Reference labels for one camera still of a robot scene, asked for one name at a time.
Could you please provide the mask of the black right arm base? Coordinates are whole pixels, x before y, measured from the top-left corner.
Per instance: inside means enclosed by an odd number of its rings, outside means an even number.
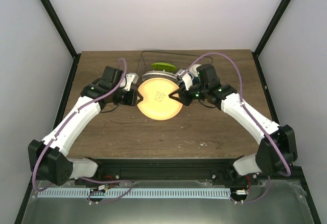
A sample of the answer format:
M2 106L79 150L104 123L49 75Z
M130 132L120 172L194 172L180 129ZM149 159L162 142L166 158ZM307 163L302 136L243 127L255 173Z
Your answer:
M223 185L226 188L247 187L248 185L258 184L258 181L250 175L238 175L231 164L218 165L212 168L210 175L214 185Z

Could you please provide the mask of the lime green plate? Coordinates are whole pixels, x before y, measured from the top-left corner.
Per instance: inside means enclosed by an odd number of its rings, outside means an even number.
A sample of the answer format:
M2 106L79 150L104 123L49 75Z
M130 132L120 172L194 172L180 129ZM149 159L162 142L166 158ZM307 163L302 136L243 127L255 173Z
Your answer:
M166 62L156 62L151 64L151 68L155 71L165 71L165 72L170 72L174 73L177 70L177 67Z

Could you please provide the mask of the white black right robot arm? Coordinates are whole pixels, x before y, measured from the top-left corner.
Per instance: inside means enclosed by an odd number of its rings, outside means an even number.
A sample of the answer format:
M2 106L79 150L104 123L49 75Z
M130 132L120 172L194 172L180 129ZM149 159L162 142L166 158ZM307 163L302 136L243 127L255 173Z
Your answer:
M187 71L179 70L175 74L180 82L179 89L169 97L185 106L194 100L206 100L211 108L216 107L234 118L259 145L255 154L242 156L233 162L227 171L228 181L237 185L251 173L290 176L290 166L297 160L294 130L266 118L243 100L240 91L229 84L222 85L212 65L197 65L193 73L199 79L197 84L193 83Z

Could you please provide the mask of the grey wire dish rack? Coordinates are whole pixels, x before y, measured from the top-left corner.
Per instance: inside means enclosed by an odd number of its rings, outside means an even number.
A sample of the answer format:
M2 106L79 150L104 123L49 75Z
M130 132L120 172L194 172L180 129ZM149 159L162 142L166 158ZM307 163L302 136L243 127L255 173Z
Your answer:
M176 73L188 68L201 55L194 51L144 50L140 53L136 73L140 77L148 71Z

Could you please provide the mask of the white blue striped plate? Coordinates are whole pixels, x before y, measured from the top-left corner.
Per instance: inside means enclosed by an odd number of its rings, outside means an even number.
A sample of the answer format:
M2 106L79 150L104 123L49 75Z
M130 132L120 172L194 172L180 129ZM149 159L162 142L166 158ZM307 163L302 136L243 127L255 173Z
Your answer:
M152 79L152 78L165 78L165 79L168 79L168 80L174 82L177 85L180 84L179 80L175 77L175 75L173 73L166 72L166 71L148 71L148 72L145 72L142 75L142 82L147 81L147 80Z

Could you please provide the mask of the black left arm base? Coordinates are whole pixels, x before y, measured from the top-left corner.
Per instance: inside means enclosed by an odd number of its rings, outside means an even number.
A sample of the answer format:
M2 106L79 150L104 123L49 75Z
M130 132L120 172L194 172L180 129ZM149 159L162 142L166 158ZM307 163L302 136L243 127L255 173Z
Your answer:
M75 178L75 177L70 177L69 179L75 182L75 185L78 186L99 186L103 185L103 182L107 181L117 181L121 178L121 173L119 171L117 172L109 172L109 173L104 173L104 174L96 174L93 177L89 177L92 181L100 181L101 183L93 183L90 181L83 180L81 178Z

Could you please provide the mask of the orange round plate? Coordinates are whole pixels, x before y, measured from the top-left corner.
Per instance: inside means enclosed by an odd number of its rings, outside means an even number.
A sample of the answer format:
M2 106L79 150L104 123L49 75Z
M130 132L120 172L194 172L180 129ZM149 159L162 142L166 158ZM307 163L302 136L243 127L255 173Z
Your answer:
M165 78L152 78L144 81L137 89L143 97L137 107L141 113L150 119L171 119L183 107L181 103L169 97L169 94L178 88L177 84Z

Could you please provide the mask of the white and teal bowl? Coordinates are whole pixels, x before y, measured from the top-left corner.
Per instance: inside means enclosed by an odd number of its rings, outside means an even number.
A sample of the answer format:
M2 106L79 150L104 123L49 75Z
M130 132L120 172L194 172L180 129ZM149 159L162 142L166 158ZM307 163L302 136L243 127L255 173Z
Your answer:
M189 73L191 73L193 75L194 78L198 78L198 71L197 68L200 67L200 64L194 64L191 66L191 68L189 69Z

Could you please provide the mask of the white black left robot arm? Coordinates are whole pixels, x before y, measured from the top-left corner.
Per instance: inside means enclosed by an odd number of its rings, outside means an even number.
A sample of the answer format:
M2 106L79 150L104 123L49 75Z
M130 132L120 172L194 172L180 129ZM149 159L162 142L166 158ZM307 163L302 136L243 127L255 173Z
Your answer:
M104 171L95 160L69 159L67 155L79 134L107 104L137 104L138 79L136 73L106 66L102 77L82 90L72 110L57 127L41 141L33 140L28 145L33 187L37 186L37 177L57 186L71 178L86 177L93 185L103 181Z

